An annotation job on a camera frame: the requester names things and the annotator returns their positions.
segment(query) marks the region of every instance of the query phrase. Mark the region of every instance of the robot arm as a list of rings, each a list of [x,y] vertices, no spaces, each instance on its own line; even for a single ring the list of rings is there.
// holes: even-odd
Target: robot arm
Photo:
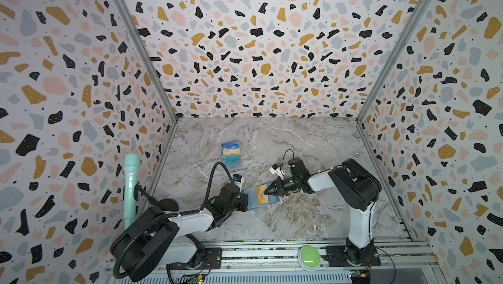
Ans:
[[[265,194],[286,196],[290,191],[315,193],[337,187],[350,205],[350,226],[347,238],[347,257],[357,265],[372,251],[372,219],[374,204],[382,189],[380,182],[355,160],[347,159],[332,169],[310,175],[300,158],[288,161],[292,177],[276,179]]]
[[[157,205],[149,207],[112,243],[110,251],[117,260],[114,276],[129,275],[131,281],[140,281],[159,264],[175,262],[196,268],[204,246],[191,233],[217,228],[234,211],[247,208],[248,195],[234,183],[225,184],[218,196],[196,210],[168,212]]]

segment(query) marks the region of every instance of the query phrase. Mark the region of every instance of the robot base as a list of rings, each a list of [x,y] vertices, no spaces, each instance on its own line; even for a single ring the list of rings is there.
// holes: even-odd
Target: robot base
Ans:
[[[203,252],[203,262],[204,262],[204,268],[207,269],[212,269],[212,270],[217,270],[220,269],[221,262],[222,262],[222,248],[204,248]],[[201,267],[196,266],[196,269],[191,268],[192,266],[190,263],[172,263],[170,264],[170,269],[171,270],[192,270],[195,271],[196,273],[201,270]]]
[[[380,266],[381,259],[379,259],[379,255],[377,254],[377,249],[374,247],[374,241],[367,245],[367,247],[362,249],[357,249],[349,239],[346,239],[346,246],[327,246],[326,247],[326,257],[325,260],[329,262],[330,267],[336,266],[368,266],[369,259],[372,266]],[[348,261],[348,248],[349,250],[357,251],[356,256],[361,256],[358,258],[356,264],[351,264]]]

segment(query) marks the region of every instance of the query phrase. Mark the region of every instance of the vent grille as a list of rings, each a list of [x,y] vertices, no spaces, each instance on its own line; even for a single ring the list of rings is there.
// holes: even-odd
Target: vent grille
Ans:
[[[178,284],[185,283],[188,279],[177,278],[173,275]],[[167,275],[148,275],[146,278],[135,284],[169,284]],[[118,284],[132,284],[128,278],[118,281]],[[211,272],[205,278],[205,284],[234,284],[234,283],[296,283],[296,284],[339,284],[351,283],[349,271],[279,271],[279,272]]]

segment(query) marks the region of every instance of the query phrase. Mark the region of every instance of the green button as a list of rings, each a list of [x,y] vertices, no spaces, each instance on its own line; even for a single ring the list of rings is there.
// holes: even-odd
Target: green button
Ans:
[[[312,246],[305,246],[300,252],[300,259],[304,265],[310,269],[314,269],[319,266],[321,262],[321,257],[318,250]]]

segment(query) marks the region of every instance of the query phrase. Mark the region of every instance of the teal microphone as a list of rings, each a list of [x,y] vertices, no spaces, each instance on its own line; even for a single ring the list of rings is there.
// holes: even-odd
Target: teal microphone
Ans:
[[[134,188],[138,183],[138,172],[140,171],[140,155],[128,154],[124,160],[124,226],[128,228],[133,224],[136,215],[136,200],[134,199]]]

